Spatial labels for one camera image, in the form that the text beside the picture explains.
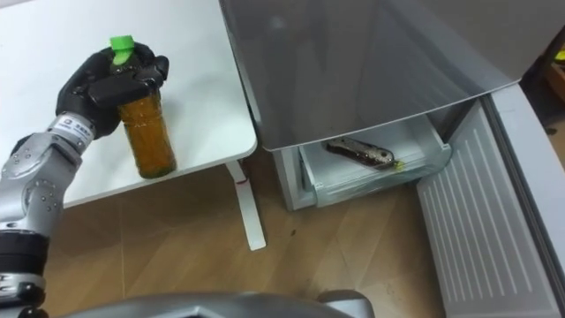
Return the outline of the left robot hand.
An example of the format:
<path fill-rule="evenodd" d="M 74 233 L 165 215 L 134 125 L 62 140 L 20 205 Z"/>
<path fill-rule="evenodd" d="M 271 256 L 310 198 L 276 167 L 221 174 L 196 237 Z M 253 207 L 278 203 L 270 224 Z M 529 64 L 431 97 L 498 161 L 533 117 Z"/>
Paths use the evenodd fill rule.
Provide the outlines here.
<path fill-rule="evenodd" d="M 133 56 L 139 64 L 111 71 L 114 52 L 106 48 L 91 55 L 59 91 L 56 115 L 72 113 L 94 127 L 96 139 L 112 134 L 119 125 L 118 108 L 143 99 L 161 88 L 168 78 L 170 61 L 136 42 Z"/>

